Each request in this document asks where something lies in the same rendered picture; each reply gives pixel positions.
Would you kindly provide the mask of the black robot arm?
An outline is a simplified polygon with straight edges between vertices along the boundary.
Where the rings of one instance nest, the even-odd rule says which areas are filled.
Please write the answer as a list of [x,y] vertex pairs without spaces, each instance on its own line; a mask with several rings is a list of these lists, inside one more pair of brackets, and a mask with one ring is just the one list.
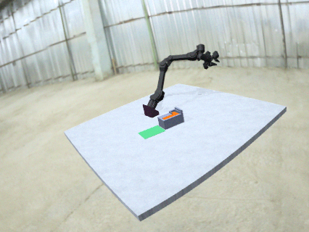
[[[163,100],[163,97],[165,95],[165,92],[163,91],[164,81],[165,81],[165,74],[167,72],[168,67],[170,66],[172,61],[175,60],[190,60],[190,61],[200,61],[206,60],[206,55],[211,56],[210,52],[205,52],[205,45],[199,44],[197,45],[197,49],[195,51],[181,54],[181,55],[169,55],[167,58],[164,58],[163,61],[160,63],[160,76],[158,80],[157,89],[155,90],[154,94],[150,95],[150,100],[147,104],[147,106],[150,106],[151,108],[155,109],[157,106],[157,103]],[[204,53],[204,54],[203,54]]]

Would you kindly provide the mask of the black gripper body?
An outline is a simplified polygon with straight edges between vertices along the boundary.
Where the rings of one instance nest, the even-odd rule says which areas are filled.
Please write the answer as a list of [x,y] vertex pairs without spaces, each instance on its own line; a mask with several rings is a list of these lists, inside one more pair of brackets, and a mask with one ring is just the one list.
[[212,62],[212,60],[217,59],[219,57],[219,54],[217,51],[214,51],[212,56],[208,56],[207,54],[205,55],[206,55],[206,60],[204,60],[203,66],[205,69],[207,69],[208,66],[210,66],[210,63]]

